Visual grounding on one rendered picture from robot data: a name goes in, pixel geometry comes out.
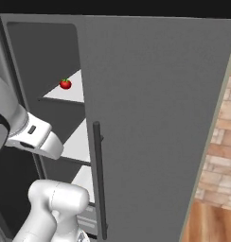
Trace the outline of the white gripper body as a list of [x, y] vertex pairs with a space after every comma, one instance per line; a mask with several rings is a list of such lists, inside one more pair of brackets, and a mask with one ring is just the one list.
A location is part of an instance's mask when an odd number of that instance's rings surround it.
[[53, 132], [39, 132], [37, 153], [47, 158], [58, 160], [63, 152], [63, 144]]

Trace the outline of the red tomato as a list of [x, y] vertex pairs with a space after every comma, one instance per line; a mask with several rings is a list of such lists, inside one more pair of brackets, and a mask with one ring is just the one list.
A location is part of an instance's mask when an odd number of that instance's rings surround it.
[[60, 81], [60, 87], [64, 90], [70, 89], [72, 86], [72, 82], [69, 79], [62, 79]]

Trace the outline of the grey fridge door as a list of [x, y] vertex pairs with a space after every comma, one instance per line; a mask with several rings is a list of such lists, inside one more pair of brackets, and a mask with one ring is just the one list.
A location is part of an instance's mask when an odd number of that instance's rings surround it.
[[100, 123], [107, 239], [179, 242], [231, 64], [231, 20], [84, 16], [86, 121]]

